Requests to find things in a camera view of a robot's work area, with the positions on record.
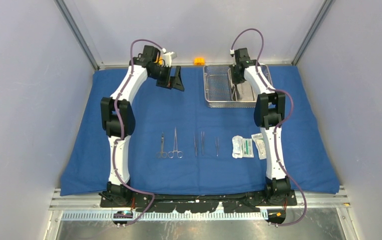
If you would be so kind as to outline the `wire mesh steel tray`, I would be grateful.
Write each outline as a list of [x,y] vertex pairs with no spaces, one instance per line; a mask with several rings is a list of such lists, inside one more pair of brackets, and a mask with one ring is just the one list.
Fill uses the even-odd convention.
[[[233,101],[230,94],[229,65],[207,65],[203,68],[204,97],[208,107],[211,108],[255,108],[260,90],[253,89],[255,102]],[[262,75],[267,84],[272,87],[272,78],[269,67],[260,64],[258,67],[250,66],[250,84],[255,82],[264,87],[263,81],[258,75]]]

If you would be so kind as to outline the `blunt steel tweezers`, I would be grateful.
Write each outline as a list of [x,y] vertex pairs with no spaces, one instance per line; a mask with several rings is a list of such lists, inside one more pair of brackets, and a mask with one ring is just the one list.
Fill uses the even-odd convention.
[[204,137],[205,137],[205,132],[201,132],[201,154],[204,155]]

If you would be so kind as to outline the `steel forceps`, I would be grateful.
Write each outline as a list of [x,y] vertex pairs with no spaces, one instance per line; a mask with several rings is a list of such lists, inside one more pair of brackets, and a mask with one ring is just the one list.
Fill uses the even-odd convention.
[[198,137],[197,137],[197,134],[195,133],[194,134],[194,151],[195,151],[195,156],[197,157],[198,156]]

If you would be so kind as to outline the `pointed steel tweezers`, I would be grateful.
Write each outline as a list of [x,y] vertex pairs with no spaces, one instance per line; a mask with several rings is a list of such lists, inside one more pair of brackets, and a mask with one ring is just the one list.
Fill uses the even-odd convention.
[[219,156],[219,137],[215,137],[215,149],[216,149],[216,156]]

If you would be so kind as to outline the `steel hemostat ring handles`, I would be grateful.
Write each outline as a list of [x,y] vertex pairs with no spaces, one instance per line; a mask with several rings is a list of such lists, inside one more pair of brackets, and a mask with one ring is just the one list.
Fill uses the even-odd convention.
[[183,152],[178,150],[178,139],[177,139],[177,128],[174,129],[174,143],[173,143],[173,149],[172,151],[168,152],[169,158],[177,157],[181,159],[183,157]]

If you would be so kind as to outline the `green white sterile packet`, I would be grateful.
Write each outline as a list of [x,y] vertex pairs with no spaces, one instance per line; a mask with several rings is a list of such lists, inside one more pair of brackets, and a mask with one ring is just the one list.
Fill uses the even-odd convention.
[[242,147],[242,156],[244,158],[253,158],[254,152],[253,152],[253,140],[250,138],[244,138],[241,142]]

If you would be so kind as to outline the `white gauze roll packet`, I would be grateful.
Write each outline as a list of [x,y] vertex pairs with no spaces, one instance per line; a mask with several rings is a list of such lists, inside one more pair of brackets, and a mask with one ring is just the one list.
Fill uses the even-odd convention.
[[232,138],[232,156],[236,159],[243,158],[243,149],[242,149],[243,137],[236,135]]

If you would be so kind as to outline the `thin steel tweezers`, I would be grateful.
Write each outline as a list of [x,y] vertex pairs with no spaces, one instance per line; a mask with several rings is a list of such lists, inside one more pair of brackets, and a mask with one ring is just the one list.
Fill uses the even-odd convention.
[[236,84],[233,85],[232,93],[233,93],[234,100],[238,101],[239,100],[239,92],[238,92],[238,88],[237,88]]

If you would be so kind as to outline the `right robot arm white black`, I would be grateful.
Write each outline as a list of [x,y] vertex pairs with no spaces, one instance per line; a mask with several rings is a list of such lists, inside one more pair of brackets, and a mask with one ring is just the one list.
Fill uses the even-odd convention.
[[284,120],[285,94],[276,91],[267,79],[262,67],[251,59],[246,48],[230,51],[234,63],[230,65],[233,84],[249,82],[256,96],[254,122],[260,128],[266,151],[266,185],[264,198],[270,205],[286,201],[290,194],[290,181],[282,170],[283,161],[281,127],[278,123]]

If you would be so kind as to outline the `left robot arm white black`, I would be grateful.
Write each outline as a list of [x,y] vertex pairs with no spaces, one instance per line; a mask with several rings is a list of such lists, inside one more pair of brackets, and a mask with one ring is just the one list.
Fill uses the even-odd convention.
[[148,78],[154,79],[158,87],[184,91],[180,67],[171,74],[172,61],[176,57],[174,51],[145,45],[142,53],[130,60],[127,74],[118,88],[101,99],[102,128],[108,136],[111,155],[110,176],[102,196],[120,207],[128,206],[133,195],[127,186],[130,180],[128,149],[136,126],[132,102]]

